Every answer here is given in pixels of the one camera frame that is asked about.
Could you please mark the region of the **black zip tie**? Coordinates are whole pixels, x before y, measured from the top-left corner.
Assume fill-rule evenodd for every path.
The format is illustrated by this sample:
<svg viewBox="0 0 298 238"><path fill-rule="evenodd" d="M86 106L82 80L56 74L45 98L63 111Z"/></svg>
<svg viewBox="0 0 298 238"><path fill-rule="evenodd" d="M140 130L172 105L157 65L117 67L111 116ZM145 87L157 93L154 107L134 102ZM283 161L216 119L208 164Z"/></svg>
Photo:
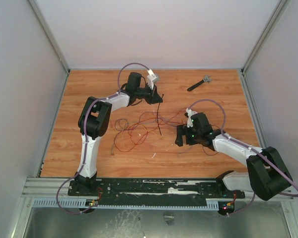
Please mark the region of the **black zip tie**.
<svg viewBox="0 0 298 238"><path fill-rule="evenodd" d="M162 136L162 133L161 133L161 129L160 129L160 122L159 122L159 108L160 108L160 104L163 102L163 96L164 94L162 94L162 97L161 97L161 102L159 102L158 106L157 106L157 111L156 111L156 122L157 122L157 128L158 128L158 131L159 131L159 134L160 136Z"/></svg>

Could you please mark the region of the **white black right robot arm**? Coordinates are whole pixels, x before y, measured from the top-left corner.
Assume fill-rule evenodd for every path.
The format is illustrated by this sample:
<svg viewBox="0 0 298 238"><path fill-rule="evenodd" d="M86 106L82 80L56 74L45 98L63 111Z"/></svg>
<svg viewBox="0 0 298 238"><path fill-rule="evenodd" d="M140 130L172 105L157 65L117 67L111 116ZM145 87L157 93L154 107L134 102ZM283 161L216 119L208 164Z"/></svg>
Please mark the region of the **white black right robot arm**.
<svg viewBox="0 0 298 238"><path fill-rule="evenodd" d="M186 113L187 122L178 125L175 144L200 144L240 162L247 172L225 172L215 185L218 196L228 197L234 190L254 192L268 201L291 186L292 177L274 147L260 148L241 142L220 129L213 129L204 113Z"/></svg>

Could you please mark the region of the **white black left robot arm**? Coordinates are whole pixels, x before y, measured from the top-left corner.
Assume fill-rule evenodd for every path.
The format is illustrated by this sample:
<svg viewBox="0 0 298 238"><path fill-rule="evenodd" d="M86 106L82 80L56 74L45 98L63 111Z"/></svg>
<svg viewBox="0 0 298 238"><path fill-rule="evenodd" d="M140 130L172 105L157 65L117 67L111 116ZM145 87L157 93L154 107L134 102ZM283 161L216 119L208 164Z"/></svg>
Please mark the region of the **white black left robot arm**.
<svg viewBox="0 0 298 238"><path fill-rule="evenodd" d="M79 168L74 180L79 184L79 189L90 196L96 192L96 159L102 136L107 131L110 115L113 111L133 105L135 100L145 100L147 104L163 102L157 92L155 83L159 76L151 69L144 87L140 86L142 75L131 72L127 83L119 88L115 94L104 98L89 97L78 120L82 138L82 151Z"/></svg>

